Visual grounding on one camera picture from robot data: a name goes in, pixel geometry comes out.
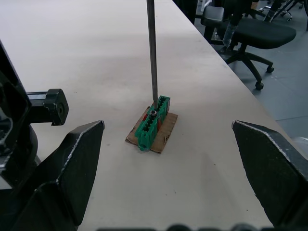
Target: gray floor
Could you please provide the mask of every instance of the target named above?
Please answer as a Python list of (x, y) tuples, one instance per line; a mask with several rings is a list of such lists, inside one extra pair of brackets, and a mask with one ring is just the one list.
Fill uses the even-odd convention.
[[(259, 3), (260, 8), (266, 1)], [(291, 10), (292, 21), (277, 17), (274, 23), (290, 26), (297, 30), (296, 38), (277, 49), (261, 50), (249, 47), (248, 51), (274, 62), (274, 72), (266, 73), (264, 64), (254, 62), (263, 76), (264, 89), (255, 90), (255, 78), (240, 61), (230, 64), (230, 68), (263, 104), (271, 116), (292, 137), (308, 138), (308, 32), (306, 32), (307, 15), (305, 10)], [(200, 19), (195, 26), (204, 33), (205, 27)]]

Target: chair base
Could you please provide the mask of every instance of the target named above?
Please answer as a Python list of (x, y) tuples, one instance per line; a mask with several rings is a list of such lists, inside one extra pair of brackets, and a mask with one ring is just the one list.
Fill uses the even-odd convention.
[(235, 61), (242, 61), (249, 68), (249, 70), (252, 72), (252, 74), (256, 78), (257, 80), (256, 89), (261, 90), (263, 89), (263, 83), (261, 83), (262, 77), (251, 61), (257, 61), (257, 62), (268, 65), (267, 72), (269, 73), (272, 73), (274, 71), (274, 68), (272, 67), (273, 62), (267, 59), (264, 59), (260, 56), (257, 56), (255, 54), (245, 52), (246, 48), (247, 48), (247, 45), (242, 44), (239, 50), (236, 51), (236, 53), (232, 55), (230, 58), (228, 58), (225, 62), (229, 65)]

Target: brown cardboard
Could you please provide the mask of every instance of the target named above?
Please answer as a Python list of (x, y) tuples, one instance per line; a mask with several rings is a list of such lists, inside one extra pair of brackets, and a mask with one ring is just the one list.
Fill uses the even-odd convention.
[[(128, 134), (128, 136), (126, 137), (126, 141), (135, 145), (138, 145), (138, 139), (137, 137), (135, 137), (135, 131), (137, 130), (138, 126), (140, 125), (140, 123), (142, 122), (145, 114), (148, 112), (150, 107), (148, 107), (144, 113), (142, 114), (142, 116), (140, 117), (140, 119), (138, 120), (138, 122), (135, 124), (134, 128), (132, 131), (130, 131), (130, 133)], [(177, 118), (178, 115), (173, 114), (173, 113), (168, 113), (162, 126), (160, 127), (155, 140), (151, 146), (151, 150), (156, 152), (156, 153), (161, 153), (169, 139), (169, 136), (171, 135), (171, 132), (173, 130), (173, 127), (175, 125), (175, 123), (177, 122)]]

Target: metal rod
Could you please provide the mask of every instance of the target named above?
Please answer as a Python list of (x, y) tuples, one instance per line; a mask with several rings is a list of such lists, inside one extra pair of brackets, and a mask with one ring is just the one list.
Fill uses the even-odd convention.
[(148, 9), (148, 26), (149, 26), (149, 40), (150, 40), (150, 62), (152, 74), (152, 91), (154, 108), (157, 109), (158, 95), (157, 95), (157, 63), (156, 63), (156, 35), (155, 35), (155, 10), (154, 0), (147, 0)]

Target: black office chair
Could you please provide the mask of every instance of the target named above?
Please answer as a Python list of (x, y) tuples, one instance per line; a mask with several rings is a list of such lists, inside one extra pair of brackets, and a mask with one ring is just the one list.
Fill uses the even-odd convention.
[[(214, 28), (217, 28), (217, 33), (220, 38), (223, 38), (227, 26), (228, 18), (234, 11), (237, 0), (224, 0), (222, 7), (207, 6), (203, 12), (201, 24), (205, 25), (205, 39), (211, 42)], [(273, 62), (266, 60), (257, 55), (246, 52), (247, 46), (252, 46), (260, 49), (278, 48), (290, 41), (296, 36), (296, 31), (287, 26), (280, 26), (269, 22), (260, 21), (257, 19), (242, 18), (239, 22), (231, 44), (241, 43), (241, 47), (237, 51), (232, 51), (232, 56), (225, 62), (231, 64), (235, 61), (242, 61), (255, 76), (256, 89), (263, 89), (262, 77), (251, 61), (257, 61), (268, 65), (267, 72), (274, 71)]]

